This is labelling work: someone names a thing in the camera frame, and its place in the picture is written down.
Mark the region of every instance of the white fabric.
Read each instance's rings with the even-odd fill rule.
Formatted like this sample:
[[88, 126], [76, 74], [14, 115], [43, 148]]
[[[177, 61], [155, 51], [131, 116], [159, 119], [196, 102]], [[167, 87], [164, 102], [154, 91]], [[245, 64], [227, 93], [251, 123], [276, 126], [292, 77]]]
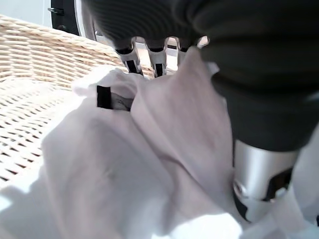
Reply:
[[[152, 81], [112, 69], [75, 83], [79, 97], [42, 144], [47, 216], [60, 238], [319, 238], [304, 219], [319, 214], [314, 158], [299, 162], [294, 189], [258, 223], [238, 215], [230, 122], [197, 49], [175, 75]], [[97, 85], [134, 98], [131, 112], [97, 108]]]

